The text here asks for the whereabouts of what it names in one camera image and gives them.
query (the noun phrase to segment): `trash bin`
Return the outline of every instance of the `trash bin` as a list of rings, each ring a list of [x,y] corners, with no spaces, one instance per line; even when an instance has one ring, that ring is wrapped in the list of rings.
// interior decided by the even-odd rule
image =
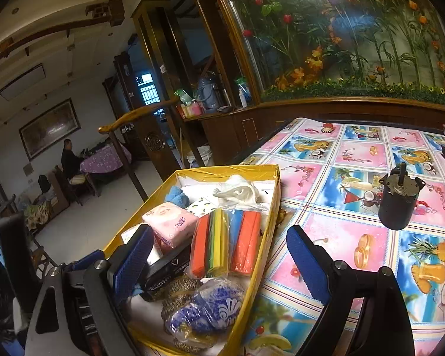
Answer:
[[[198,147],[198,151],[199,151],[201,158],[203,159],[203,162],[206,165],[206,167],[214,166],[214,160],[212,160],[212,151],[209,146]],[[190,169],[199,167],[198,162],[196,162],[195,155],[193,154],[193,152],[190,152],[186,156],[186,159],[188,159],[188,162],[190,164]]]

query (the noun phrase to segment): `tablecloth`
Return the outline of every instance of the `tablecloth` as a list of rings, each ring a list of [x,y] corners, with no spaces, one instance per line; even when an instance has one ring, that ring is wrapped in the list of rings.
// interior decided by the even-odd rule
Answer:
[[[252,309],[240,355],[297,352],[323,306],[311,298],[286,246],[286,231],[300,225],[315,244],[352,268],[393,269],[411,319],[416,355],[427,355],[445,333],[445,159],[442,135],[413,129],[327,124],[296,119],[242,164],[278,164],[285,215],[276,228],[265,278]],[[379,179],[401,162],[427,185],[401,231],[384,227],[377,216]],[[362,235],[373,241],[367,263],[355,263]],[[415,250],[417,258],[409,249]],[[438,272],[437,282],[416,284],[420,261]],[[344,355],[362,299],[352,304],[335,351]]]
[[[128,161],[132,161],[132,155],[122,146]],[[114,145],[106,145],[98,150],[94,155],[84,159],[81,162],[81,171],[83,173],[110,173],[122,167],[122,162],[115,150]]]

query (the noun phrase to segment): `pink tissue package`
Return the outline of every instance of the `pink tissue package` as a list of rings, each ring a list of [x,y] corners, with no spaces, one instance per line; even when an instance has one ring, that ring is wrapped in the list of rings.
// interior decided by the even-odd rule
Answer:
[[[165,202],[143,214],[142,219],[165,244],[175,248],[193,235],[199,218],[171,202]]]

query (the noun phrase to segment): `black jacket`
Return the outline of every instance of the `black jacket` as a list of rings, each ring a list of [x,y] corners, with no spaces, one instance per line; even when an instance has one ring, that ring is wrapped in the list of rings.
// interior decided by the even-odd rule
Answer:
[[[82,161],[83,159],[74,155],[72,150],[66,150],[63,148],[63,153],[61,154],[61,165],[63,166],[63,173],[67,179],[71,179],[73,176],[79,174]]]

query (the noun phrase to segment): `metal screw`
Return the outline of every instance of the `metal screw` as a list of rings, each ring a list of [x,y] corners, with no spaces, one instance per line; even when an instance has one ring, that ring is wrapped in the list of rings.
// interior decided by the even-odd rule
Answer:
[[[385,276],[391,276],[392,275],[392,269],[389,268],[388,266],[383,266],[381,268],[381,273]]]
[[[107,260],[98,260],[98,261],[95,261],[95,263],[94,263],[94,267],[96,269],[105,268],[106,265],[107,265]]]
[[[348,264],[345,263],[343,260],[336,260],[335,261],[335,268],[337,268],[338,270],[345,270],[346,268],[348,268]]]
[[[57,274],[59,274],[60,269],[57,266],[52,267],[49,270],[49,274],[51,274],[52,276],[55,276]]]

